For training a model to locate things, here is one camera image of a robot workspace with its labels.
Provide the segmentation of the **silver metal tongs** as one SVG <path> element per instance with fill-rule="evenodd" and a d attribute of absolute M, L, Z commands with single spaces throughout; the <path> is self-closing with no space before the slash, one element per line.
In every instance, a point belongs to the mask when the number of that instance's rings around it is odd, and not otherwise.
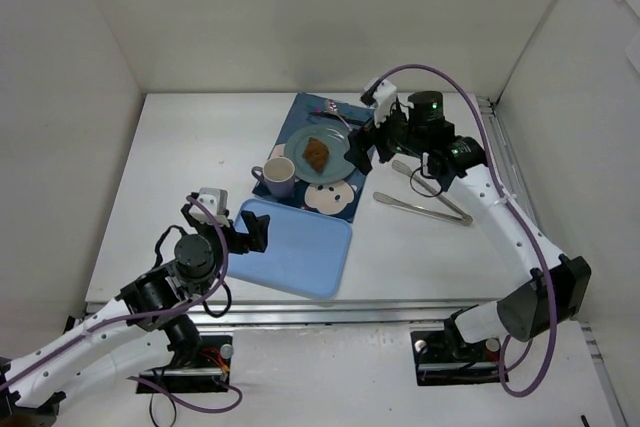
<path fill-rule="evenodd" d="M 409 180 L 409 186 L 411 188 L 414 188 L 414 183 L 419 184 L 422 187 L 423 191 L 418 191 L 418 194 L 423 198 L 435 199 L 437 202 L 448 209 L 448 213 L 429 209 L 417 204 L 412 204 L 410 202 L 397 199 L 379 191 L 374 191 L 372 194 L 372 197 L 376 202 L 389 207 L 405 210 L 407 212 L 426 216 L 435 220 L 440 220 L 455 225 L 469 227 L 473 224 L 473 218 L 470 214 L 465 212 L 461 207 L 456 205 L 445 195 L 439 193 L 425 180 L 419 178 L 418 174 L 415 173 L 414 169 L 412 169 L 410 166 L 400 160 L 393 160 L 391 163 L 391 168 L 395 172 L 406 176 Z"/>

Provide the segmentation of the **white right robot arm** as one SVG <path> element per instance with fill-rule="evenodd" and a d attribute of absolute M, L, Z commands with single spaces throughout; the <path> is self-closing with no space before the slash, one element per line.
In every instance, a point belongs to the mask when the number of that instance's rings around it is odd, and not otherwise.
<path fill-rule="evenodd" d="M 504 336 L 527 342 L 580 312 L 591 267 L 567 257 L 534 225 L 501 182 L 486 140 L 461 136 L 446 120 L 441 93 L 414 93 L 402 108 L 396 87 L 381 81 L 361 100 L 373 117 L 350 133 L 345 159 L 363 174 L 372 169 L 370 149 L 382 163 L 397 154 L 419 159 L 420 175 L 468 208 L 511 275 L 508 295 L 453 316 L 450 329 L 462 342 Z"/>

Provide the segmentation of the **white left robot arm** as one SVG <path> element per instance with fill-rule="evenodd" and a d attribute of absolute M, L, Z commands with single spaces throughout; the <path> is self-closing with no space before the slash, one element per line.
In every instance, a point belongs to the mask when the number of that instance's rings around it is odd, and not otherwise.
<path fill-rule="evenodd" d="M 232 254 L 263 253 L 270 218 L 244 210 L 246 231 L 226 213 L 181 213 L 183 232 L 174 257 L 123 287 L 101 310 L 35 352 L 1 365 L 1 416 L 23 415 L 34 425 L 53 423 L 63 402 L 100 382 L 129 377 L 160 365 L 184 366 L 198 353 L 201 337 L 187 312 L 225 287 Z"/>

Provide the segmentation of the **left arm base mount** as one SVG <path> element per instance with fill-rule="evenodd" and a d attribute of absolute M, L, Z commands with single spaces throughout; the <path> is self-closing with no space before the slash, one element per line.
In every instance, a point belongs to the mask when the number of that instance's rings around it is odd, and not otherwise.
<path fill-rule="evenodd" d="M 173 394 L 227 392 L 233 353 L 230 334 L 205 335 L 199 353 L 186 366 L 157 367 L 138 376 Z"/>

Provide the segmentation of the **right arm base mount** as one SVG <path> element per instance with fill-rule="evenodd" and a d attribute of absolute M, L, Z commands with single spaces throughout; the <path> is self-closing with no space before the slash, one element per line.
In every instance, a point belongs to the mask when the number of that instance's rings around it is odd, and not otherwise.
<path fill-rule="evenodd" d="M 489 338 L 454 352 L 444 331 L 411 331 L 416 383 L 419 387 L 499 383 L 501 344 Z"/>

